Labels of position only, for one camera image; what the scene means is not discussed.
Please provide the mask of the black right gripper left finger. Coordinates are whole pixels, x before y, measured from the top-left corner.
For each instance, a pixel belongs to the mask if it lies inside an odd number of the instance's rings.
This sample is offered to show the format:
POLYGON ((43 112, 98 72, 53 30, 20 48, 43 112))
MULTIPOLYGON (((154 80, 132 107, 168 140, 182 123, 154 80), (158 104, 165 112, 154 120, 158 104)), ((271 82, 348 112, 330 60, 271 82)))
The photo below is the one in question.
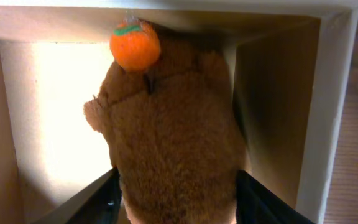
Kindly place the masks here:
POLYGON ((121 208, 119 171, 109 170, 34 224, 117 224, 121 208))

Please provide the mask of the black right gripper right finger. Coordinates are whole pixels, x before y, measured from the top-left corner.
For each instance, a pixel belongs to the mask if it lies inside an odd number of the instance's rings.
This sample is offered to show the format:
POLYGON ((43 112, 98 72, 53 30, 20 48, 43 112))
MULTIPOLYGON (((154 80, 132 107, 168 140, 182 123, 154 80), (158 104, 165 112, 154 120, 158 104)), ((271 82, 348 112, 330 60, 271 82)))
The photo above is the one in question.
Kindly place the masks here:
POLYGON ((237 224, 314 224, 246 171, 236 175, 237 224))

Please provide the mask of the brown plush bear toy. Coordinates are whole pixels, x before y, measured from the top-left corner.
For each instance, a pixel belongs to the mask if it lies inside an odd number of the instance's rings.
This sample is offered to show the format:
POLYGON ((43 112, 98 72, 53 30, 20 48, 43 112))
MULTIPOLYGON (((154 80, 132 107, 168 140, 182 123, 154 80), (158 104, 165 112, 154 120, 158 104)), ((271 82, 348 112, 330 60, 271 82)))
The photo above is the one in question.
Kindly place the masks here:
POLYGON ((131 223, 234 223, 248 167, 224 57, 144 21, 112 33, 99 93, 83 106, 109 146, 131 223))

